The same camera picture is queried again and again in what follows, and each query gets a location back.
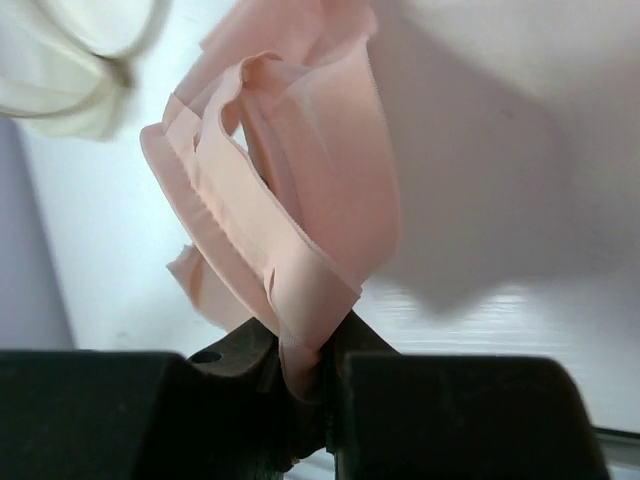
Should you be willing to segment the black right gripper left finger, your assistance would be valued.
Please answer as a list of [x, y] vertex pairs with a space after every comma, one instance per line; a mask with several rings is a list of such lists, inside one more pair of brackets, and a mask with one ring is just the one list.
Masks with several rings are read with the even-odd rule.
[[256, 320], [190, 357], [1, 355], [5, 479], [279, 479], [324, 444]]

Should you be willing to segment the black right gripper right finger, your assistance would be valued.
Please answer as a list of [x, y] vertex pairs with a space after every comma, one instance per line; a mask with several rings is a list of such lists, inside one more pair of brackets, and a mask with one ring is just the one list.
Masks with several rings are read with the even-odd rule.
[[325, 344], [339, 479], [604, 479], [581, 394], [549, 358], [396, 351], [350, 314]]

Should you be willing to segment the pink bra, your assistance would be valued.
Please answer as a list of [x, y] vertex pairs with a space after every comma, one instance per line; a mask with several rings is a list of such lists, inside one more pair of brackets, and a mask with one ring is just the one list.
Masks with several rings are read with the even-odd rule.
[[192, 241], [172, 275], [214, 324], [257, 318], [310, 403], [321, 348], [399, 238], [376, 29], [365, 1], [240, 1], [141, 133]]

